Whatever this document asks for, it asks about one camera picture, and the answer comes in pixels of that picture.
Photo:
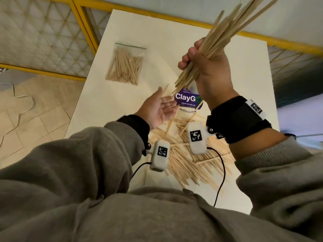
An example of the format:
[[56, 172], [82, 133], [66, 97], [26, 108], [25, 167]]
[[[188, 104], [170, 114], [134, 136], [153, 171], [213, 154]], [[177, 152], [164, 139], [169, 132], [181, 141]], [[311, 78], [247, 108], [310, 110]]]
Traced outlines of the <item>person's left hand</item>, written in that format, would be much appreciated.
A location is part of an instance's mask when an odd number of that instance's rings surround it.
[[150, 126], [150, 130], [156, 129], [165, 121], [175, 117], [179, 106], [172, 96], [162, 96], [160, 99], [148, 97], [135, 115], [140, 116]]

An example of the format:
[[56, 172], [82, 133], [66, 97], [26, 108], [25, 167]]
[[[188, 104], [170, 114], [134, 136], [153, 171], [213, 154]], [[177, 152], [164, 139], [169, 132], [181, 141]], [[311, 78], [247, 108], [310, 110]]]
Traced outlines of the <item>person's right hand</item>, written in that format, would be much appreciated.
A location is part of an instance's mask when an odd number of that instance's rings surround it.
[[199, 70], [196, 86], [210, 111], [239, 96], [233, 88], [229, 61], [224, 50], [218, 52], [214, 60], [206, 58], [205, 69]]

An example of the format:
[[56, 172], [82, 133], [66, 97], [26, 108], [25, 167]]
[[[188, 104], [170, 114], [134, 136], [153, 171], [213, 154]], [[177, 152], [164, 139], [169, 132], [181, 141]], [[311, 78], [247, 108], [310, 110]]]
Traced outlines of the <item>bundle of long wooden sticks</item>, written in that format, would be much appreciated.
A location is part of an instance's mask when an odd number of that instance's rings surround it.
[[[265, 11], [271, 8], [278, 0], [272, 0], [256, 14], [252, 15], [264, 0], [250, 0], [244, 6], [239, 3], [234, 10], [222, 19], [224, 11], [221, 11], [212, 28], [203, 40], [198, 51], [207, 59], [214, 59], [216, 55], [229, 44], [231, 38], [242, 31]], [[175, 82], [175, 89], [169, 95], [175, 96], [181, 89], [188, 88], [199, 76], [199, 69], [193, 62], [187, 67]]]

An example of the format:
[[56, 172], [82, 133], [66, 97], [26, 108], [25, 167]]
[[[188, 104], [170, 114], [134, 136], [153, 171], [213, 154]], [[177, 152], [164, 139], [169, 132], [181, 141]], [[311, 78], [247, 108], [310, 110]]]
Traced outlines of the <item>person's right forearm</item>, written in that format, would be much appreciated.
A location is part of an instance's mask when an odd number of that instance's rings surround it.
[[289, 137], [236, 167], [253, 216], [323, 241], [323, 150], [313, 154]]

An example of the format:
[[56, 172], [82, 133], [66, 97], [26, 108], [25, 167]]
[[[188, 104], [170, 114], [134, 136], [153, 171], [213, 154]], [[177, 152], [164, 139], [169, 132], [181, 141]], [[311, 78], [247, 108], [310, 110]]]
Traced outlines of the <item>person's left forearm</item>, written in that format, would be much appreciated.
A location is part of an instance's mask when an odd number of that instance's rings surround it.
[[0, 205], [52, 209], [127, 193], [143, 150], [139, 134], [117, 121], [44, 143], [0, 171]]

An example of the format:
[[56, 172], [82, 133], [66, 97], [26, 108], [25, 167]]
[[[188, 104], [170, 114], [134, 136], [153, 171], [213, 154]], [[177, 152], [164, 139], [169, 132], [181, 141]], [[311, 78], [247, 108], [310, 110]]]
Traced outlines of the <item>white table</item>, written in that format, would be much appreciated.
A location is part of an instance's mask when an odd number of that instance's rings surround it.
[[[181, 73], [179, 60], [207, 33], [205, 28], [113, 10], [65, 137], [135, 113], [159, 86], [169, 85], [166, 93], [171, 93]], [[138, 86], [106, 80], [115, 43], [146, 48]], [[279, 130], [266, 43], [234, 36], [225, 52], [234, 89], [255, 101]]]

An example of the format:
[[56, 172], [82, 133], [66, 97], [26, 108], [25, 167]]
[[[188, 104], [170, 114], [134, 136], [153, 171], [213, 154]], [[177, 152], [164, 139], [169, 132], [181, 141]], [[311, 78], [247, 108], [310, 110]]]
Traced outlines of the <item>purple round label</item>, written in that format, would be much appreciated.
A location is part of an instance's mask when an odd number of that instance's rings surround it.
[[203, 106], [203, 100], [199, 94], [190, 92], [188, 89], [181, 89], [175, 94], [174, 99], [176, 104], [181, 108], [191, 112], [192, 110], [200, 110]]

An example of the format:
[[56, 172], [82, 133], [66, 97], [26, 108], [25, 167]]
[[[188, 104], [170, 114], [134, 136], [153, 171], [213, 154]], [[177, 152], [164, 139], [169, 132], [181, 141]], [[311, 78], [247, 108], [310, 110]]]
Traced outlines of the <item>black left wristband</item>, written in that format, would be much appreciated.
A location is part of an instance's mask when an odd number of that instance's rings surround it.
[[150, 126], [149, 124], [142, 119], [140, 116], [131, 114], [131, 115], [124, 115], [121, 118], [117, 120], [117, 122], [124, 123], [131, 128], [133, 128], [137, 134], [141, 137], [143, 144], [144, 144], [144, 150], [142, 151], [143, 156], [147, 156], [147, 150], [150, 150], [151, 145], [148, 142], [148, 135], [150, 132]]

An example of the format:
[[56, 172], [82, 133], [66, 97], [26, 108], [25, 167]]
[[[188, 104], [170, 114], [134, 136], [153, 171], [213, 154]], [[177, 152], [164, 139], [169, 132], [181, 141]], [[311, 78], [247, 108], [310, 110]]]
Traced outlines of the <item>black wristband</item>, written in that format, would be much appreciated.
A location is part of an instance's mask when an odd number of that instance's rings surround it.
[[246, 98], [237, 96], [213, 109], [206, 121], [208, 133], [233, 144], [261, 130], [272, 128], [271, 123], [267, 119], [262, 120], [246, 101]]
[[150, 126], [149, 124], [142, 119], [140, 116], [131, 114], [131, 115], [124, 115], [121, 118], [117, 120], [117, 122], [124, 123], [131, 128], [133, 128], [137, 134], [141, 137], [143, 144], [144, 144], [144, 150], [142, 151], [143, 156], [147, 156], [147, 150], [150, 150], [151, 145], [148, 142], [148, 135], [150, 132]]

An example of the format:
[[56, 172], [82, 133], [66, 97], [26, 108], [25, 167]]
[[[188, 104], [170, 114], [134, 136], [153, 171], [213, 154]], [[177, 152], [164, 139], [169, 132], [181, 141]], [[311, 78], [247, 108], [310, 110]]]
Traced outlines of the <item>clear bag of wooden sticks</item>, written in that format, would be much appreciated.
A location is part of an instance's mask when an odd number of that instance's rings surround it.
[[144, 47], [115, 43], [105, 79], [137, 86], [146, 51]]

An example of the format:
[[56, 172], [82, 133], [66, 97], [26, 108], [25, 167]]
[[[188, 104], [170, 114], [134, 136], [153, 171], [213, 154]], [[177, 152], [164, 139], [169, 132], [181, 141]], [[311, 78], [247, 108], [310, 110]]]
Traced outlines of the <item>pile of wooden sticks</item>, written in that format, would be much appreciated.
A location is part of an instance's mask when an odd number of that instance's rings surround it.
[[229, 183], [237, 178], [235, 159], [224, 140], [211, 136], [207, 140], [206, 154], [193, 154], [189, 147], [187, 124], [201, 122], [206, 124], [209, 110], [198, 110], [194, 113], [179, 111], [175, 118], [163, 123], [149, 134], [149, 140], [155, 143], [162, 139], [170, 143], [169, 164], [166, 176], [173, 176], [183, 188], [189, 183], [200, 186], [207, 184], [214, 190], [220, 187], [221, 177]]

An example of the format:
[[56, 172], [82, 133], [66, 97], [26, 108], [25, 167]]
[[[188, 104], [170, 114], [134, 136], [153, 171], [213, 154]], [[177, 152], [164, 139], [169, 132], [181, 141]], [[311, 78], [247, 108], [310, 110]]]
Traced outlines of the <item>black right wristband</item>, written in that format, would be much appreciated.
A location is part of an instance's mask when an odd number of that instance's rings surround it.
[[271, 123], [267, 119], [262, 120], [246, 101], [246, 98], [237, 96], [213, 109], [206, 121], [208, 133], [233, 144], [261, 130], [272, 128]]

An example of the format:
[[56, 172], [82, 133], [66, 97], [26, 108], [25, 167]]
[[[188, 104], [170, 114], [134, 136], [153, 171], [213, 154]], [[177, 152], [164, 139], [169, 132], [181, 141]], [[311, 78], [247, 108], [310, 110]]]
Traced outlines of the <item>white marker tag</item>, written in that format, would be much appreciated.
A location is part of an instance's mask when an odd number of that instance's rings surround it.
[[266, 119], [264, 111], [253, 100], [247, 100], [246, 104], [262, 119]]

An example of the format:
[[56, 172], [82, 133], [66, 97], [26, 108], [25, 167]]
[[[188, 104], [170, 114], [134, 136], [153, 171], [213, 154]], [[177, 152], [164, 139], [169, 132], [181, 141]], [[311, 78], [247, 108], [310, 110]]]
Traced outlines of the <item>yellow framed mesh panel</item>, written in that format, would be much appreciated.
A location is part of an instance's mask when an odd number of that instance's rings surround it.
[[266, 43], [274, 88], [323, 64], [323, 47], [276, 38]]
[[0, 72], [85, 80], [111, 12], [72, 0], [0, 0]]

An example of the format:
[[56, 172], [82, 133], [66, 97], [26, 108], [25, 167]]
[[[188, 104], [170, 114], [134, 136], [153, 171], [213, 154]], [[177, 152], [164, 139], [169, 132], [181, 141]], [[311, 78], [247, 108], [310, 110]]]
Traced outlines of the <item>grey hoodie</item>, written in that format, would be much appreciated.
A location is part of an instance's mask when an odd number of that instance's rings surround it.
[[0, 188], [0, 242], [323, 242], [322, 227], [297, 233], [187, 190], [98, 196], [9, 180]]

